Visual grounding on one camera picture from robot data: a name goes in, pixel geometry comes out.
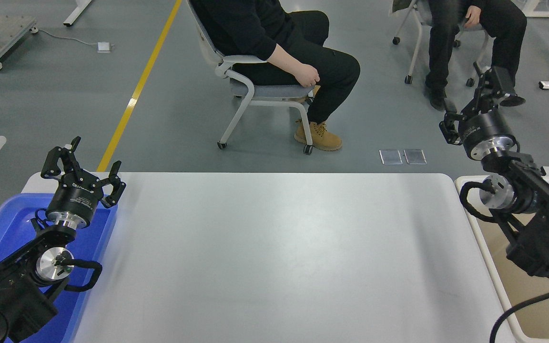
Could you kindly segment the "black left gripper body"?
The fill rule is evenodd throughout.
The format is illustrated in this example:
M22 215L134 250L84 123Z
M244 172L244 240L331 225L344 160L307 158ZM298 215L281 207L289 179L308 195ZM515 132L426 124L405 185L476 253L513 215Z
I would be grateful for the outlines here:
M65 174L46 210L48 220L54 221L57 213L68 212L84 222L91 222L100 199L94 193L93 184L96 182L97 177L90 173L78 177L72 173Z

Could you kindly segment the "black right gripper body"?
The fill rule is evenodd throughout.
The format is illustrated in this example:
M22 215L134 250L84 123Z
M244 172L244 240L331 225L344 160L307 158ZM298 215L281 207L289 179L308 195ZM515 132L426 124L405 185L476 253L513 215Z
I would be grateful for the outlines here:
M507 137L511 139L512 146L517 144L516 137L499 111L488 111L461 121L459 137L464 147L475 147L495 137Z

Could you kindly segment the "person's left hand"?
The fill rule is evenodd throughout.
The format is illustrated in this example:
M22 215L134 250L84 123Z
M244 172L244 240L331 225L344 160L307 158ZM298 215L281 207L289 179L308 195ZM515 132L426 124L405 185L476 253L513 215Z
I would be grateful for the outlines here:
M465 15L464 28L470 29L480 23L482 9L477 6L469 6Z

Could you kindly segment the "person's right hand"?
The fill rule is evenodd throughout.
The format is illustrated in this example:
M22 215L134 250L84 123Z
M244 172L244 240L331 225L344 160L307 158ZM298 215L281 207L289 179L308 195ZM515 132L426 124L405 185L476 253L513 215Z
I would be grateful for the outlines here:
M320 82L317 69L308 64L297 65L293 75L302 87L314 87Z

